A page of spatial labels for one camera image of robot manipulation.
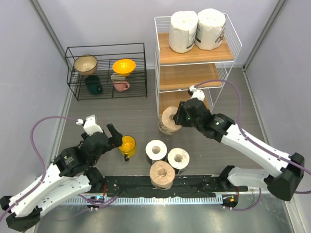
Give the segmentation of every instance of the wooden shelf board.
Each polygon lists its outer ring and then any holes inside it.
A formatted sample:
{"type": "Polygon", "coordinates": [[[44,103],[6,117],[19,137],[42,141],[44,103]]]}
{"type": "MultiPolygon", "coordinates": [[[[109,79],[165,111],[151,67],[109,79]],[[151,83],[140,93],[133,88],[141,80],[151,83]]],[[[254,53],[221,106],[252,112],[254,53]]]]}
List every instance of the wooden shelf board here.
{"type": "MultiPolygon", "coordinates": [[[[213,79],[219,79],[214,63],[160,67],[160,91],[189,89],[192,85],[213,79]]],[[[200,87],[221,86],[221,82],[212,82],[200,87]]]]}
{"type": "MultiPolygon", "coordinates": [[[[175,91],[175,92],[164,92],[160,93],[160,117],[164,110],[169,106],[179,106],[180,101],[187,101],[190,99],[188,91],[175,91]]],[[[204,99],[204,104],[208,108],[208,103],[206,98],[204,99]]]]}
{"type": "Polygon", "coordinates": [[[169,33],[158,33],[158,38],[160,46],[160,65],[234,60],[225,38],[222,44],[216,49],[202,50],[194,45],[194,47],[186,53],[177,53],[171,49],[169,45],[169,33]]]}

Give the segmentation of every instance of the wrapped toilet paper roll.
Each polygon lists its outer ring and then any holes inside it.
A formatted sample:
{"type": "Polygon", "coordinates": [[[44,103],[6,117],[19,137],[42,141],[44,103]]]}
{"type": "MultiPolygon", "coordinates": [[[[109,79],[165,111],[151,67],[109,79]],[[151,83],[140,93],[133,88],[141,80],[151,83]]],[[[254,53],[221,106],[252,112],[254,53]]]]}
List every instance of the wrapped toilet paper roll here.
{"type": "Polygon", "coordinates": [[[177,113],[178,108],[170,106],[164,110],[162,117],[159,120],[159,130],[167,135],[172,135],[180,130],[181,125],[176,125],[173,120],[174,115],[177,113]]]}
{"type": "Polygon", "coordinates": [[[172,50],[185,53],[193,48],[198,15],[194,11],[178,11],[171,17],[169,44],[172,50]]]}
{"type": "Polygon", "coordinates": [[[156,188],[170,189],[174,178],[174,169],[164,161],[157,161],[150,168],[150,180],[156,188]]]}
{"type": "Polygon", "coordinates": [[[166,153],[166,145],[160,140],[152,140],[146,146],[146,156],[150,164],[154,164],[159,160],[165,161],[166,153]]]}
{"type": "Polygon", "coordinates": [[[174,168],[177,175],[186,170],[186,167],[189,164],[189,154],[181,148],[172,149],[168,156],[167,160],[169,164],[174,168]]]}
{"type": "Polygon", "coordinates": [[[215,9],[205,9],[198,14],[199,23],[195,44],[202,50],[219,47],[225,33],[225,15],[215,9]]]}

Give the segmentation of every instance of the mug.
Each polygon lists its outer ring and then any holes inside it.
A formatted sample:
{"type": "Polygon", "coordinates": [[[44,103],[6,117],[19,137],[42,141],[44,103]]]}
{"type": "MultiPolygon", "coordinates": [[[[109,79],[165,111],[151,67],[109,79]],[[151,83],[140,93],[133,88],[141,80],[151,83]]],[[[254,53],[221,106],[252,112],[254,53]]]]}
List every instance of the mug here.
{"type": "Polygon", "coordinates": [[[93,95],[99,95],[103,93],[103,87],[101,81],[97,75],[88,76],[85,80],[85,85],[88,91],[93,95]]]}
{"type": "Polygon", "coordinates": [[[122,146],[119,147],[121,154],[124,155],[124,160],[128,161],[129,158],[134,156],[137,151],[136,141],[131,136],[123,136],[122,137],[122,146]]]}
{"type": "Polygon", "coordinates": [[[119,92],[126,91],[130,88],[130,84],[127,81],[113,82],[115,89],[119,92]]]}

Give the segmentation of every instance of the pink mug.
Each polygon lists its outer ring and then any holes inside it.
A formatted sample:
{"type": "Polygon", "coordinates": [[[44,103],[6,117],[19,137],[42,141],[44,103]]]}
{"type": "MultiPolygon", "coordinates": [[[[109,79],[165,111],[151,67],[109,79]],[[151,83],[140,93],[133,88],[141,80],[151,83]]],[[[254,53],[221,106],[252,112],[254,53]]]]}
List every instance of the pink mug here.
{"type": "Polygon", "coordinates": [[[130,88],[130,84],[127,81],[113,82],[115,89],[119,92],[126,91],[130,88]]]}

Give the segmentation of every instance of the white wall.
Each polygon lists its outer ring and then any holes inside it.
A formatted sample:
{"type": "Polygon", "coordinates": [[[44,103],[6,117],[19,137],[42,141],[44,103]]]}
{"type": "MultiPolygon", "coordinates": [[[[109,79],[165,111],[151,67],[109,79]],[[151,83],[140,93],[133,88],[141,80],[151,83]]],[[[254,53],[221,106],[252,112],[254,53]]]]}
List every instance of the white wall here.
{"type": "MultiPolygon", "coordinates": [[[[310,0],[287,1],[264,40],[248,75],[270,143],[305,157],[311,170],[310,0]]],[[[299,191],[311,190],[305,173],[299,191]]],[[[295,194],[307,232],[311,232],[311,195],[295,194]]]]}
{"type": "MultiPolygon", "coordinates": [[[[0,197],[14,195],[41,174],[31,147],[33,124],[58,115],[67,93],[65,62],[27,0],[0,7],[0,197]]],[[[35,143],[50,156],[56,121],[42,123],[35,143]]],[[[16,233],[0,223],[1,233],[16,233]]]]}
{"type": "Polygon", "coordinates": [[[244,65],[277,0],[38,0],[64,48],[145,42],[154,66],[154,17],[215,8],[227,13],[242,42],[244,65]]]}

